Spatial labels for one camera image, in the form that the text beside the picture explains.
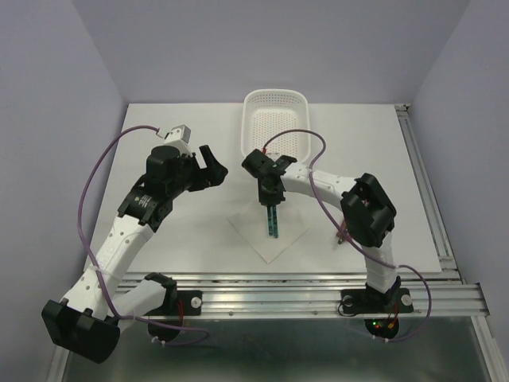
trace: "white basket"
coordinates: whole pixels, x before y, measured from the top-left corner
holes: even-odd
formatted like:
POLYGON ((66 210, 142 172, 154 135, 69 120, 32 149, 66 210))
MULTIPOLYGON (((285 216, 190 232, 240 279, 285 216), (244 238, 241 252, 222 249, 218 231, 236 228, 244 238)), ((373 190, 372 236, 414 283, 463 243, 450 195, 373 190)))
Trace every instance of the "white basket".
MULTIPOLYGON (((289 129, 311 130, 308 100, 299 92, 284 89, 262 89, 249 93, 244 100, 241 152, 246 157, 261 150, 266 141, 289 129)), ((289 155, 303 162, 311 152, 309 134, 285 134, 267 147, 267 154, 289 155)))

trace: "purple cable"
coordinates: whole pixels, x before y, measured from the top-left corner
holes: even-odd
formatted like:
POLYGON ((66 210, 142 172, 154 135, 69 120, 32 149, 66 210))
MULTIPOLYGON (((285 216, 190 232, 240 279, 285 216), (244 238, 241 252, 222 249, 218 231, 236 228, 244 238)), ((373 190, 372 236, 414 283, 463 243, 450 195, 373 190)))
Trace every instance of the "purple cable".
MULTIPOLYGON (((327 143, 325 142, 324 137, 322 137, 320 134, 318 134, 318 133, 316 133, 314 131, 311 131, 311 130, 289 129, 289 130, 286 130, 286 131, 282 131, 281 133, 277 133, 274 137, 269 139, 265 143, 265 145, 263 145, 263 149, 266 149, 267 146, 269 146, 269 143, 274 141, 276 138, 280 137, 281 135, 288 134, 288 133, 306 133, 306 134, 311 134, 311 135, 314 135, 315 137, 317 137, 318 139, 321 140, 322 147, 321 147, 320 152, 309 163, 309 184, 311 185, 311 190, 313 191, 313 195, 315 196, 315 199, 317 199, 317 202, 320 205, 321 209, 324 211, 324 213, 327 216, 327 218, 332 222, 334 227, 336 227, 338 232, 340 232, 341 235, 346 239, 346 241, 348 241, 350 243, 350 245, 352 245, 354 247, 354 249, 356 249, 361 255, 365 256, 367 259, 369 259, 371 261, 374 261, 375 263, 383 265, 384 267, 388 267, 390 269, 399 269, 399 268, 410 269, 413 273, 416 274, 417 277, 419 277, 419 279, 424 284, 424 287, 426 288, 426 293, 428 294, 428 310, 426 312, 426 316, 424 318, 424 321, 412 333, 409 333, 406 336, 395 338, 395 339, 388 340, 388 341, 389 342, 402 342, 402 341, 408 340, 408 339, 412 338, 413 336, 417 335, 422 330, 422 328, 424 328, 424 326, 427 324, 427 322, 429 320, 429 317, 431 316, 431 305, 432 305, 432 303, 431 303, 431 300, 432 300, 432 298, 431 298, 431 290, 429 289, 429 285, 426 282, 424 276, 421 275, 421 273, 419 273, 415 268, 411 267, 410 265, 402 264, 402 265, 396 266, 394 264, 389 264, 389 263, 386 263, 386 262, 384 262, 382 260, 374 258, 372 255, 370 255, 369 253, 364 251, 359 245, 357 245, 357 243, 342 229, 341 225, 336 221, 336 219, 334 219, 334 216, 332 216, 332 214, 329 212, 329 210, 325 206, 325 203, 322 200, 320 194, 318 193, 318 188, 316 187, 314 179, 313 179, 313 166, 315 165, 315 163, 318 161, 318 159, 322 156, 322 154, 327 149, 327 143)), ((378 339, 380 339, 382 341, 385 341, 384 338, 381 338, 381 337, 376 337, 376 338, 378 338, 378 339)))
MULTIPOLYGON (((113 146, 120 140, 121 137, 130 133, 131 131, 136 131, 136 130, 152 130, 152 131, 155 131, 156 133, 159 132, 159 129, 157 129, 156 127, 145 126, 145 125, 130 127, 129 129, 125 129, 122 133, 120 133, 120 135, 118 137, 116 137, 113 141, 111 141, 111 143, 105 149, 103 154, 100 156, 99 160, 97 161, 97 163, 94 165, 94 168, 90 172, 90 175, 88 176, 88 179, 87 179, 87 183, 85 183, 83 192, 81 193, 80 204, 78 205, 78 235, 80 236, 81 243, 83 244, 85 251, 87 251, 88 258, 90 259, 90 261, 94 265, 94 267, 96 267, 97 269, 100 269, 99 263, 97 261, 97 258, 94 255, 94 252, 90 248, 90 243, 88 243, 88 241, 85 238, 85 235, 83 233, 83 227, 82 227, 82 221, 81 221, 82 217, 83 217, 83 204, 85 202, 85 197, 87 196, 87 191, 88 191, 88 188, 90 187, 90 183, 91 183, 95 173, 97 172, 97 169, 99 168, 100 164, 102 163, 104 158, 107 156, 107 154, 110 152, 111 148, 113 148, 113 146)), ((135 320, 135 321, 139 321, 139 322, 144 322, 146 324, 159 326, 164 329, 183 330, 183 331, 188 331, 188 332, 201 332, 204 334, 203 337, 197 338, 196 340, 187 341, 187 342, 178 342, 178 343, 168 342, 168 343, 164 344, 165 346, 194 345, 198 342, 202 342, 204 339, 206 339, 210 336, 210 333, 208 332, 208 330, 202 329, 202 328, 185 328, 183 326, 174 326, 174 325, 163 324, 161 322, 149 320, 148 318, 138 317, 138 316, 134 316, 134 315, 125 315, 125 316, 121 315, 115 309, 113 300, 111 299, 111 296, 108 293, 108 290, 106 287, 106 283, 104 282, 103 274, 101 273, 101 271, 96 271, 95 273, 97 274, 97 279, 99 280, 99 285, 101 287, 101 291, 103 292, 103 297, 106 300, 106 304, 108 305, 108 308, 110 308, 111 313, 119 320, 135 320)))

